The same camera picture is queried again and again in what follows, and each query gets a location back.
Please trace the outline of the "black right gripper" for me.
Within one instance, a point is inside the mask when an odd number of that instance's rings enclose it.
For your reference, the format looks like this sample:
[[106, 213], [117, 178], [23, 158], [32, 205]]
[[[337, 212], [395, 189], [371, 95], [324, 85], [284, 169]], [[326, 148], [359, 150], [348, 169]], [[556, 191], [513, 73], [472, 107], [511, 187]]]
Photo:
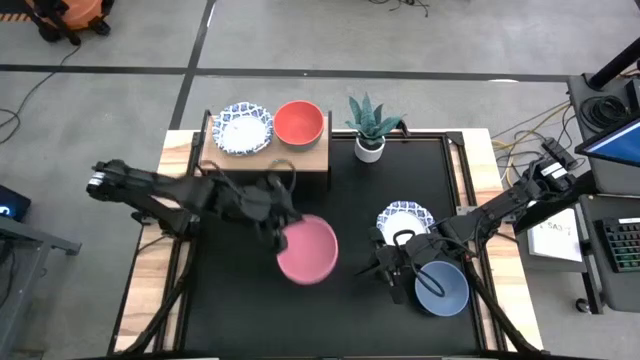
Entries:
[[430, 262], [442, 251], [446, 240], [435, 234], [400, 230], [392, 236], [391, 243], [387, 243], [383, 233], [379, 229], [373, 229], [372, 244], [372, 261], [356, 272], [356, 275], [371, 271], [388, 274], [387, 282], [393, 303], [404, 304], [407, 294], [401, 283], [401, 276], [394, 272]]

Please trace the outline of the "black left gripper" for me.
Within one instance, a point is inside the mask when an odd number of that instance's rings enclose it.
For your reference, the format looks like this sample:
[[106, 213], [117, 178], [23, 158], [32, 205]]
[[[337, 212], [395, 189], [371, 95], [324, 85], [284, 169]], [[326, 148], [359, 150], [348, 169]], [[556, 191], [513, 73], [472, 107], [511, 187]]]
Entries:
[[275, 173], [259, 178], [254, 185], [235, 186], [234, 219], [243, 223], [266, 225], [273, 229], [273, 251], [281, 253], [288, 247], [284, 234], [286, 226], [303, 220], [303, 214], [293, 205], [293, 190], [296, 177], [286, 187]]

